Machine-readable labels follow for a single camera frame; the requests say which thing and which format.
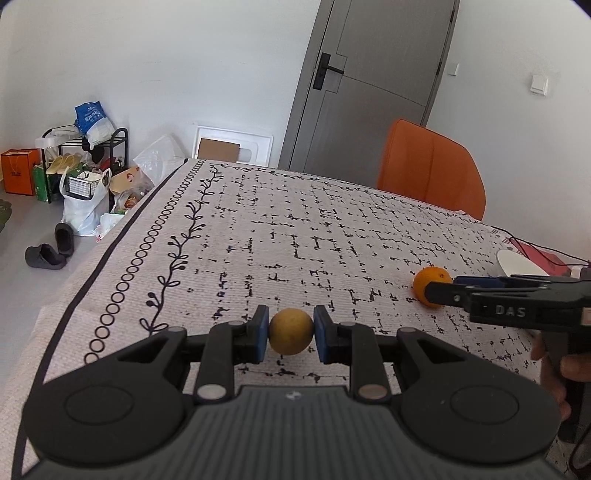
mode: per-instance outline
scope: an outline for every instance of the cardboard box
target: cardboard box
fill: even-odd
[[[240,145],[237,143],[221,142],[219,140],[202,138],[201,142],[199,143],[199,152],[197,153],[197,158],[236,163],[238,161],[239,152]]]
[[[121,173],[118,173],[111,179],[109,190],[113,193],[123,193],[125,190],[131,188],[134,178],[139,173],[139,167],[128,168]]]

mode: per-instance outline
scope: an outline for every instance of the white wall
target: white wall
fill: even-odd
[[[189,153],[202,124],[272,134],[276,164],[319,3],[13,0],[0,20],[0,150],[100,100],[129,128],[131,155],[168,132]]]
[[[570,0],[461,0],[450,62],[427,126],[472,153],[485,222],[591,257],[591,19]]]

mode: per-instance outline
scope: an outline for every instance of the metal pin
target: metal pin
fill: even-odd
[[[358,393],[360,397],[366,400],[381,400],[388,395],[388,389],[383,385],[367,384],[359,387]]]
[[[197,389],[197,395],[204,400],[219,400],[226,395],[227,390],[218,384],[202,385]]]

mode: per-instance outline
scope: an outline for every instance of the finger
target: finger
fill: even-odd
[[[560,362],[560,372],[576,382],[591,381],[591,353],[565,356]]]
[[[546,354],[546,346],[542,340],[542,335],[539,333],[534,340],[534,347],[531,350],[530,357],[532,360],[541,360]]]
[[[562,421],[567,420],[570,417],[571,408],[565,401],[560,404],[560,418]]]
[[[540,384],[548,390],[556,401],[560,404],[566,398],[566,387],[556,376],[550,359],[545,356],[542,360],[542,370],[540,373]]]

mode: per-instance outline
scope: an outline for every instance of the wire basket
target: wire basket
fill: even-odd
[[[71,197],[80,200],[90,200],[95,194],[100,179],[90,181],[80,177],[68,177],[66,182],[66,192]]]

